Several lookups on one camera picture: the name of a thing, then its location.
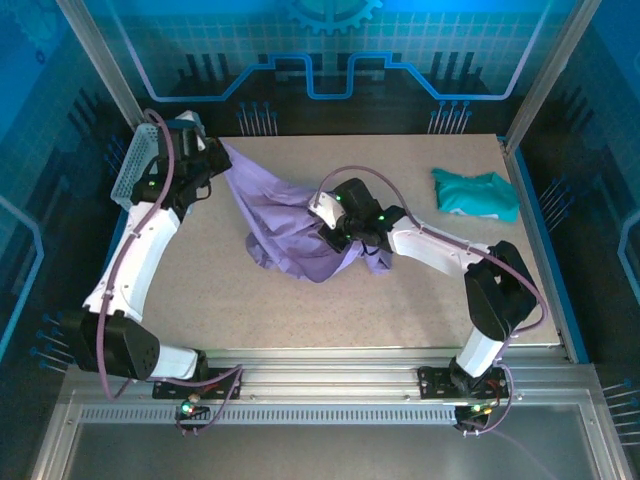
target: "white basket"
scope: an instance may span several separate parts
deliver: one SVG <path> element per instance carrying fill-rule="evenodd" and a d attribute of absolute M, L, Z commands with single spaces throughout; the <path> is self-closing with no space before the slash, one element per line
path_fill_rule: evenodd
<path fill-rule="evenodd" d="M 142 172 L 156 155 L 158 155 L 158 128 L 150 123 L 138 125 L 116 183 L 111 190 L 111 200 L 129 211 L 133 186 L 140 180 Z"/>

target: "metal frame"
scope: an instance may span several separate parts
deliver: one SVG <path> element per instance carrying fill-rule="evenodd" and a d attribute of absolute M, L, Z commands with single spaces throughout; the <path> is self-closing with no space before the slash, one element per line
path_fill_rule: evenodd
<path fill-rule="evenodd" d="M 132 130 L 144 122 L 142 109 L 82 0 L 56 0 L 91 63 Z"/>
<path fill-rule="evenodd" d="M 520 151 L 516 149 L 514 153 L 508 154 L 502 141 L 501 146 L 511 183 L 520 198 L 530 199 L 529 202 L 522 202 L 520 215 L 531 243 L 531 250 L 538 266 L 553 320 L 558 327 L 558 333 L 571 361 L 587 363 L 589 361 L 587 351 L 582 342 L 562 275 L 559 274 L 559 267 L 557 267 L 555 254 L 551 247 L 551 239 L 544 229 L 542 213 L 535 199 L 531 179 L 526 172 L 523 161 L 519 162 L 517 158 Z"/>
<path fill-rule="evenodd" d="M 540 107 L 546 100 L 551 88 L 564 71 L 569 57 L 582 38 L 582 34 L 589 26 L 593 15 L 600 6 L 601 0 L 577 0 L 577 5 L 571 11 L 558 35 L 556 45 L 542 64 L 536 79 L 527 92 L 509 131 L 507 132 L 507 153 L 513 154 L 520 145 L 531 123 L 538 114 Z"/>
<path fill-rule="evenodd" d="M 447 365 L 455 351 L 417 348 L 228 350 L 211 352 L 210 365 L 226 367 L 242 363 L 246 368 L 240 398 L 230 405 L 227 424 L 442 425 L 453 423 L 453 404 L 420 400 L 415 372 L 425 364 Z M 515 378 L 516 406 L 578 406 L 599 477 L 633 478 L 592 365 L 569 364 L 560 347 L 514 347 L 505 361 Z M 114 386 L 121 382 L 122 379 L 113 379 Z M 117 403 L 108 404 L 95 374 L 72 368 L 65 379 L 32 478 L 63 477 L 64 466 L 72 460 L 72 447 L 79 437 L 78 426 L 83 423 L 173 423 L 172 412 L 179 402 L 153 400 L 151 388 L 151 384 L 139 382 Z M 303 421 L 296 413 L 301 409 L 338 415 L 327 416 L 326 420 L 316 415 L 311 421 Z M 390 415 L 365 418 L 366 412 L 376 411 Z M 358 412 L 365 414 L 358 417 Z M 167 434 L 176 433 L 169 428 Z"/>

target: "gear graphic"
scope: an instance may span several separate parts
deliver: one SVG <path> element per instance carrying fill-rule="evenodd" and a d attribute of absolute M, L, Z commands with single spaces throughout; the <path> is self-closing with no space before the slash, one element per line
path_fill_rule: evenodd
<path fill-rule="evenodd" d="M 58 32 L 55 0 L 0 0 L 0 12 L 11 14 L 37 49 L 46 46 Z"/>
<path fill-rule="evenodd" d="M 382 7 L 381 0 L 286 0 L 285 9 L 290 20 L 301 28 L 310 27 L 314 34 L 347 33 L 351 27 L 360 28 L 363 20 L 371 20 L 374 8 Z"/>

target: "purple cloth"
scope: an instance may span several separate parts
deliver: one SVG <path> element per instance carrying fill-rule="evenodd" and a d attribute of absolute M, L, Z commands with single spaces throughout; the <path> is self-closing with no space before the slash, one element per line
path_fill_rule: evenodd
<path fill-rule="evenodd" d="M 391 268 L 391 254 L 365 255 L 360 242 L 336 253 L 318 235 L 322 220 L 307 210 L 315 194 L 311 188 L 291 185 L 225 145 L 233 167 L 224 174 L 251 234 L 247 251 L 263 268 L 278 268 L 299 279 L 324 282 L 358 257 L 369 269 L 383 273 Z"/>

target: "teal cloth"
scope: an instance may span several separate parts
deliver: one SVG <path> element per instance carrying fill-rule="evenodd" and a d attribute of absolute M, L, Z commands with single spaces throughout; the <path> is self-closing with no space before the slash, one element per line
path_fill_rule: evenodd
<path fill-rule="evenodd" d="M 432 173 L 440 211 L 498 218 L 505 222 L 518 219 L 518 195 L 513 186 L 497 173 L 463 177 L 441 168 L 434 168 Z"/>

